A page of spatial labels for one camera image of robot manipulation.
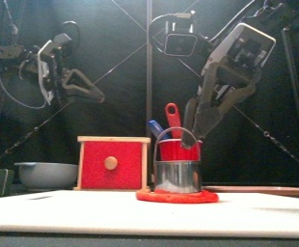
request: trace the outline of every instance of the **black curtain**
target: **black curtain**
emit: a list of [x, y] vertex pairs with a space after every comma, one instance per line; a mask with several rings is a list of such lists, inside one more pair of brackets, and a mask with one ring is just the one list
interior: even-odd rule
[[[154, 0], [152, 16], [196, 11], [199, 31], [211, 38], [248, 2]], [[36, 50], [34, 46], [42, 46], [60, 32], [80, 43], [64, 65], [89, 77], [105, 100], [100, 104], [70, 104], [0, 160], [0, 167], [16, 169], [13, 163], [25, 161], [77, 164], [77, 136], [145, 136], [146, 133], [146, 1], [9, 0], [8, 4], [18, 27], [17, 41], [25, 49]], [[77, 23], [80, 37], [73, 26], [61, 28], [60, 24], [68, 20]], [[255, 95], [228, 112], [204, 139], [205, 183], [299, 183], [297, 162], [253, 125], [269, 131], [299, 157], [297, 110], [280, 33], [275, 38], [277, 45]], [[10, 40], [9, 18], [0, 1], [0, 45], [9, 45]], [[292, 50], [299, 72], [299, 19]], [[174, 102], [183, 117], [185, 103], [196, 95], [205, 60], [201, 56], [178, 60], [154, 49], [152, 56], [152, 118], [168, 127], [164, 107]], [[1, 72], [10, 96], [25, 105], [40, 107], [36, 77], [21, 78], [17, 69]], [[0, 87], [0, 155], [58, 109], [57, 103], [37, 110], [24, 107]]]

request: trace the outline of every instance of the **wooden box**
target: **wooden box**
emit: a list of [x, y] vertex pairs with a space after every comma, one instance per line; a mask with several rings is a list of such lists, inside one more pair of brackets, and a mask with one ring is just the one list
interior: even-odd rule
[[136, 190], [146, 187], [145, 137], [80, 136], [76, 189]]

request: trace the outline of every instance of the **silver cup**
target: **silver cup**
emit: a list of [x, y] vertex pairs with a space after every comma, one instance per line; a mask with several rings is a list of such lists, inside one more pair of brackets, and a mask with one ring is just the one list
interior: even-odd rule
[[157, 137], [154, 145], [154, 189], [165, 190], [173, 193], [196, 193], [201, 191], [201, 162], [200, 162], [200, 148], [199, 160], [172, 160], [156, 161], [157, 144], [161, 137], [172, 130], [180, 129], [192, 135], [195, 143], [197, 140], [191, 131], [181, 127], [168, 128]]

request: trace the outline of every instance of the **red utensil handle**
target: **red utensil handle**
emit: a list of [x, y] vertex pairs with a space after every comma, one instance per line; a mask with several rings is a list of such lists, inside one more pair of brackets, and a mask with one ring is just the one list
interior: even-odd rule
[[[165, 114], [166, 114], [169, 127], [180, 127], [178, 111], [177, 111], [177, 107], [173, 103], [166, 104]], [[178, 129], [176, 129], [170, 132], [170, 135], [172, 135], [173, 139], [180, 139], [181, 138], [181, 131]]]

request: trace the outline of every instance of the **white table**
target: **white table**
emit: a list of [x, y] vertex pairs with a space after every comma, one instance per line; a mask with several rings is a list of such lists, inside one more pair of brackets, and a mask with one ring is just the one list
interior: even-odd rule
[[299, 239], [299, 199], [256, 193], [219, 198], [197, 205], [141, 202], [133, 192], [0, 198], [0, 233]]

